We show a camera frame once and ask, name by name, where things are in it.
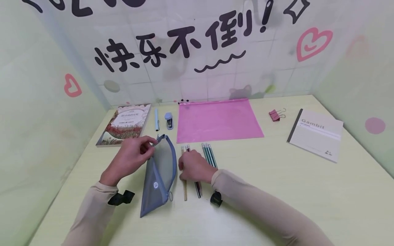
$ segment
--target beige sleeve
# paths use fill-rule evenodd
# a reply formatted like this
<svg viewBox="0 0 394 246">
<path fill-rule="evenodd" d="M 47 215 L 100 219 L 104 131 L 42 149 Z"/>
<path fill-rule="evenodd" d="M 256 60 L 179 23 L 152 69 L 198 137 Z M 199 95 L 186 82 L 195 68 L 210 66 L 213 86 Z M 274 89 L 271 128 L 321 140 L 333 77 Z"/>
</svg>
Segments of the beige sleeve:
<svg viewBox="0 0 394 246">
<path fill-rule="evenodd" d="M 116 208 L 108 205 L 108 201 L 117 192 L 117 187 L 106 186 L 99 182 L 90 187 L 62 246 L 99 245 Z"/>
<path fill-rule="evenodd" d="M 211 185 L 222 200 L 249 213 L 277 232 L 286 245 L 333 246 L 324 232 L 308 217 L 278 198 L 246 183 L 226 170 L 218 170 Z"/>
</svg>

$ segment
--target pink heart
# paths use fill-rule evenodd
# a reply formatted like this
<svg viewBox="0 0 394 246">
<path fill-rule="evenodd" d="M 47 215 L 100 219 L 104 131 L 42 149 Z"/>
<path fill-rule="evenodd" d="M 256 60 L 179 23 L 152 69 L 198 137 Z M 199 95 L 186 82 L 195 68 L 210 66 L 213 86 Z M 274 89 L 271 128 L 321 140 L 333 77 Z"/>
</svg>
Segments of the pink heart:
<svg viewBox="0 0 394 246">
<path fill-rule="evenodd" d="M 304 41 L 305 36 L 310 34 L 310 33 L 313 34 L 313 37 L 312 37 L 312 42 L 313 43 L 316 42 L 321 37 L 326 37 L 326 41 L 321 47 L 319 47 L 314 52 L 312 52 L 312 53 L 310 53 L 310 54 L 308 54 L 306 56 L 302 56 L 302 54 L 301 54 L 302 41 Z M 330 43 L 332 38 L 333 38 L 333 32 L 330 31 L 330 30 L 325 30 L 325 31 L 322 31 L 321 33 L 319 33 L 319 30 L 316 27 L 312 27 L 312 28 L 306 30 L 301 35 L 301 37 L 299 37 L 299 39 L 298 39 L 298 43 L 297 43 L 297 60 L 299 62 L 305 61 L 305 60 L 307 60 L 307 59 L 319 54 L 320 52 L 322 52 L 327 47 L 327 45 Z M 315 48 L 317 48 L 316 45 L 312 46 L 311 48 L 309 48 L 307 45 L 304 46 L 304 50 L 307 51 L 307 52 L 310 52 L 310 51 L 314 50 Z"/>
<path fill-rule="evenodd" d="M 77 97 L 82 94 L 81 87 L 79 86 L 78 82 L 75 80 L 75 78 L 71 74 L 66 74 L 64 76 L 66 79 L 66 84 L 64 85 L 64 92 L 69 96 L 69 97 Z M 72 88 L 72 83 L 76 87 L 76 91 L 70 92 L 70 89 Z"/>
<path fill-rule="evenodd" d="M 359 54 L 360 54 L 360 55 L 368 54 L 368 52 L 369 52 L 369 45 L 368 45 L 368 42 L 367 42 L 367 40 L 366 40 L 366 38 L 365 38 L 364 35 L 360 35 L 360 36 L 357 36 L 357 37 L 351 42 L 351 44 L 349 45 L 349 47 L 348 47 L 348 49 L 347 49 L 347 51 L 346 51 L 346 56 L 347 56 L 347 57 L 349 57 L 349 56 L 352 55 L 352 51 L 353 51 L 354 45 L 357 44 L 357 43 L 359 43 L 359 42 L 360 42 L 360 49 L 359 49 L 360 52 L 359 52 Z"/>
</svg>

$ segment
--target black clip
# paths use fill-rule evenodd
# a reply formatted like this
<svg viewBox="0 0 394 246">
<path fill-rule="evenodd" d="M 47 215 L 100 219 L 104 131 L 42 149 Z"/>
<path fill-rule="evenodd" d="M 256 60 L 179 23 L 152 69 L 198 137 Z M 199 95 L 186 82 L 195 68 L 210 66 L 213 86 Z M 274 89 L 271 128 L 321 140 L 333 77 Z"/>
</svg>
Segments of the black clip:
<svg viewBox="0 0 394 246">
<path fill-rule="evenodd" d="M 126 190 L 123 195 L 116 193 L 109 201 L 109 205 L 119 206 L 122 203 L 129 204 L 131 200 L 133 200 L 134 193 L 131 191 Z"/>
<path fill-rule="evenodd" d="M 211 203 L 215 204 L 216 206 L 220 207 L 221 203 L 222 203 L 222 199 L 221 199 L 221 194 L 220 192 L 215 191 L 215 193 L 212 194 L 211 196 Z"/>
</svg>

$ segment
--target wall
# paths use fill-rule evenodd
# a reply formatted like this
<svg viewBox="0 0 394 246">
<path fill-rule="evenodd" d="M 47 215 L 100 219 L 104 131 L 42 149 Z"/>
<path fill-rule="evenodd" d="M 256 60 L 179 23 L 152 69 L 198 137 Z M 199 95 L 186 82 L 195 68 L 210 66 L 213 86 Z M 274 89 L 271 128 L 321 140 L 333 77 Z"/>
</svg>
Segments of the wall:
<svg viewBox="0 0 394 246">
<path fill-rule="evenodd" d="M 25 3 L 2 1 L 0 30 L 0 245 L 19 246 L 106 110 Z"/>
<path fill-rule="evenodd" d="M 26 8 L 55 18 L 111 105 L 309 94 L 367 21 L 372 4 L 33 2 L 39 7 Z"/>
<path fill-rule="evenodd" d="M 373 21 L 355 36 L 314 95 L 394 177 L 394 4 L 374 5 Z"/>
</svg>

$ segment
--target book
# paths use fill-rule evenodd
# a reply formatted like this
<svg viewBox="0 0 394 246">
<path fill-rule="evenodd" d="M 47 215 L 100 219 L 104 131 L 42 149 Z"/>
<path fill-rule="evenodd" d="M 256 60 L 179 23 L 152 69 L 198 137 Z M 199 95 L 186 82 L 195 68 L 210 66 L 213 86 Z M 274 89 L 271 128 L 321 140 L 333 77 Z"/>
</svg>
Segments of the book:
<svg viewBox="0 0 394 246">
<path fill-rule="evenodd" d="M 337 163 L 343 124 L 332 116 L 301 109 L 287 142 Z"/>
<path fill-rule="evenodd" d="M 118 107 L 96 146 L 120 146 L 125 139 L 139 137 L 150 109 L 150 104 Z"/>
</svg>

